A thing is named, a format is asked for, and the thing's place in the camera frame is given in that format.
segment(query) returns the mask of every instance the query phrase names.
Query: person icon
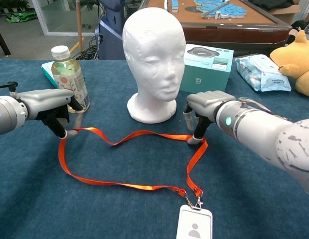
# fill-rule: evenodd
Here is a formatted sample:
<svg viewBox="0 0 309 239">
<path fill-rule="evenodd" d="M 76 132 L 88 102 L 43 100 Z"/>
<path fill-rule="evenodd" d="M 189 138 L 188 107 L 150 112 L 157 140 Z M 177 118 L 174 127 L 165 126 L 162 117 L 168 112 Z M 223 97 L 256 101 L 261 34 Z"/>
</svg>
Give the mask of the person icon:
<svg viewBox="0 0 309 239">
<path fill-rule="evenodd" d="M 192 224 L 192 228 L 194 230 L 191 230 L 189 232 L 189 236 L 193 237 L 193 238 L 201 238 L 200 233 L 198 231 L 196 231 L 198 229 L 198 225 L 194 223 L 194 224 Z"/>
</svg>

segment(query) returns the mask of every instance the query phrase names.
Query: lanyard strap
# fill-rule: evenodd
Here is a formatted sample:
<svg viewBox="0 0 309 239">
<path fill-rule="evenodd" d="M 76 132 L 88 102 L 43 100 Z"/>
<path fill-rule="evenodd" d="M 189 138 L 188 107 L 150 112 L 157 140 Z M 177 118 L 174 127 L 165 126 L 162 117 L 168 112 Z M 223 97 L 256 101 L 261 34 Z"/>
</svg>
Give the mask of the lanyard strap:
<svg viewBox="0 0 309 239">
<path fill-rule="evenodd" d="M 129 139 L 141 136 L 141 135 L 148 135 L 148 134 L 155 134 L 164 138 L 169 138 L 169 139 L 174 139 L 174 140 L 181 140 L 181 141 L 188 141 L 192 136 L 191 135 L 186 135 L 186 134 L 162 134 L 162 133 L 156 133 L 156 132 L 152 132 L 152 131 L 148 131 L 148 130 L 139 130 L 139 131 L 135 131 L 132 134 L 128 135 L 127 137 L 125 137 L 124 139 L 122 139 L 121 141 L 119 141 L 118 143 L 111 143 L 106 136 L 104 135 L 104 133 L 102 131 L 100 131 L 97 128 L 93 128 L 93 127 L 89 127 L 89 128 L 76 128 L 76 131 L 80 132 L 83 130 L 87 130 L 90 131 L 96 135 L 98 135 L 100 138 L 102 138 L 106 143 L 112 145 L 112 146 L 117 146 L 125 141 L 128 141 Z M 96 185 L 96 186 L 113 186 L 113 185 L 121 185 L 121 186 L 126 186 L 126 187 L 131 187 L 131 188 L 136 188 L 136 189 L 140 189 L 140 190 L 147 190 L 147 191 L 154 191 L 154 190 L 158 190 L 161 188 L 168 188 L 174 192 L 176 192 L 177 194 L 179 194 L 180 196 L 184 197 L 187 202 L 189 203 L 189 205 L 192 205 L 191 202 L 189 201 L 188 197 L 187 197 L 187 193 L 184 189 L 178 188 L 178 187 L 173 187 L 173 186 L 166 186 L 166 185 L 162 185 L 162 186 L 147 186 L 147 185 L 136 185 L 136 184 L 127 184 L 127 183 L 117 183 L 117 182 L 104 182 L 104 181 L 96 181 L 96 180 L 92 180 L 92 179 L 87 179 L 87 178 L 83 178 L 83 177 L 79 177 L 76 175 L 73 175 L 69 169 L 67 168 L 67 164 L 66 164 L 66 160 L 65 160 L 65 144 L 66 144 L 65 139 L 62 139 L 60 141 L 59 144 L 59 149 L 58 149 L 58 157 L 59 157 L 59 162 L 60 165 L 62 167 L 62 169 L 70 176 L 74 177 L 75 179 L 86 183 L 86 184 L 90 184 L 90 185 Z M 191 158 L 188 166 L 187 166 L 187 184 L 188 186 L 191 188 L 191 190 L 195 193 L 195 195 L 198 198 L 198 201 L 200 202 L 200 197 L 202 197 L 203 191 L 191 180 L 190 178 L 190 172 L 191 170 L 194 168 L 194 166 L 196 165 L 196 163 L 200 160 L 200 158 L 202 157 L 202 155 L 205 153 L 205 151 L 208 148 L 208 143 L 206 141 L 205 138 L 203 138 L 201 140 L 202 145 L 200 146 L 200 148 L 196 151 L 196 153 L 194 154 L 194 156 Z"/>
</svg>

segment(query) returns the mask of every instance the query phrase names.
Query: glass door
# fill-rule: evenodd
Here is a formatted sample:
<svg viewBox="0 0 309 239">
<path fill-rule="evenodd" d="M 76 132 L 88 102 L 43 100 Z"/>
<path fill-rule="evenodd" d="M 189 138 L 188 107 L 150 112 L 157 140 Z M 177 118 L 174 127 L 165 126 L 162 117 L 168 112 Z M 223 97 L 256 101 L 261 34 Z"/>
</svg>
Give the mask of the glass door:
<svg viewBox="0 0 309 239">
<path fill-rule="evenodd" d="M 76 0 L 32 0 L 45 35 L 78 35 Z M 93 36 L 100 6 L 95 0 L 80 0 L 83 36 Z"/>
</svg>

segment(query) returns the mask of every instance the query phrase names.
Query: robotic arm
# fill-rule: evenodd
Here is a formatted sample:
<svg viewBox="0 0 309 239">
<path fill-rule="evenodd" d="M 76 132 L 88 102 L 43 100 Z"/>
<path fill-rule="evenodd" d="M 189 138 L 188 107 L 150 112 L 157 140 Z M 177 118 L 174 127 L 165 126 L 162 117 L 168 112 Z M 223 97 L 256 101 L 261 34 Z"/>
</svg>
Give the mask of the robotic arm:
<svg viewBox="0 0 309 239">
<path fill-rule="evenodd" d="M 198 125 L 189 144 L 199 143 L 209 125 L 215 122 L 266 162 L 287 171 L 309 193 L 309 119 L 293 123 L 275 116 L 252 99 L 236 99 L 222 91 L 187 97 L 183 114 L 189 130 L 193 130 L 192 110 Z"/>
<path fill-rule="evenodd" d="M 0 135 L 23 126 L 26 120 L 41 120 L 59 138 L 75 133 L 64 128 L 69 123 L 67 105 L 82 110 L 71 90 L 48 89 L 17 94 L 17 86 L 17 82 L 0 86 L 10 90 L 10 96 L 0 96 Z"/>
</svg>

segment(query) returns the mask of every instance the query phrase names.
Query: cable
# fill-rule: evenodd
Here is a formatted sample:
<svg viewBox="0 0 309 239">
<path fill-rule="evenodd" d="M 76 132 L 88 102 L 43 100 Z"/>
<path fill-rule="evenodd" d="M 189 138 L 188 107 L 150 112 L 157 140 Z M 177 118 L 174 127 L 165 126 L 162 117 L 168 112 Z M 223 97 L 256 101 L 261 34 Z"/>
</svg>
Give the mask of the cable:
<svg viewBox="0 0 309 239">
<path fill-rule="evenodd" d="M 253 99 L 250 99 L 250 98 L 247 98 L 247 97 L 240 97 L 238 98 L 238 101 L 240 102 L 246 102 L 246 103 L 253 103 L 255 105 L 257 105 L 258 107 L 260 107 L 261 109 L 263 109 L 264 111 L 270 113 L 273 115 L 273 112 L 271 110 L 269 110 L 267 107 L 265 107 L 263 104 L 253 100 Z"/>
<path fill-rule="evenodd" d="M 246 102 L 246 103 L 254 103 L 254 104 L 256 104 L 258 107 L 260 107 L 261 109 L 263 109 L 265 112 L 267 112 L 267 113 L 269 113 L 269 114 L 271 114 L 271 115 L 274 115 L 274 116 L 276 116 L 276 117 L 279 117 L 279 118 L 281 118 L 281 119 L 290 121 L 289 118 L 282 117 L 282 116 L 279 116 L 279 115 L 275 115 L 271 110 L 269 110 L 269 109 L 268 109 L 267 107 L 265 107 L 263 104 L 261 104 L 261 103 L 255 101 L 255 100 L 253 100 L 253 99 L 250 99 L 250 98 L 247 98 L 247 97 L 240 97 L 240 98 L 238 98 L 238 101 L 240 101 L 240 102 Z"/>
<path fill-rule="evenodd" d="M 100 15 L 103 16 L 105 14 L 105 8 L 104 8 L 104 6 L 101 3 L 99 3 L 99 7 L 102 10 L 102 13 Z"/>
<path fill-rule="evenodd" d="M 99 31 L 99 34 L 100 34 L 100 13 L 99 13 L 100 2 L 99 2 L 99 0 L 97 0 L 97 1 L 98 1 L 98 31 Z"/>
<path fill-rule="evenodd" d="M 95 55 L 94 55 L 93 60 L 96 60 L 96 59 L 97 59 L 97 55 L 98 55 L 98 51 L 99 51 L 99 46 L 100 46 L 101 39 L 102 39 L 102 38 L 101 38 L 100 36 L 98 36 L 98 47 L 97 47 L 97 51 L 96 51 L 96 53 L 95 53 Z"/>
<path fill-rule="evenodd" d="M 73 58 L 75 58 L 76 60 L 92 60 L 92 59 L 94 59 L 95 55 L 97 53 L 97 45 L 93 44 L 94 38 L 95 37 L 93 36 L 92 39 L 89 41 L 89 46 L 88 46 L 87 49 L 85 49 L 82 52 L 79 52 Z"/>
<path fill-rule="evenodd" d="M 7 82 L 7 84 L 0 85 L 0 89 L 9 88 L 10 91 L 15 91 L 17 86 L 18 86 L 18 83 L 16 81 L 10 81 L 10 82 Z"/>
</svg>

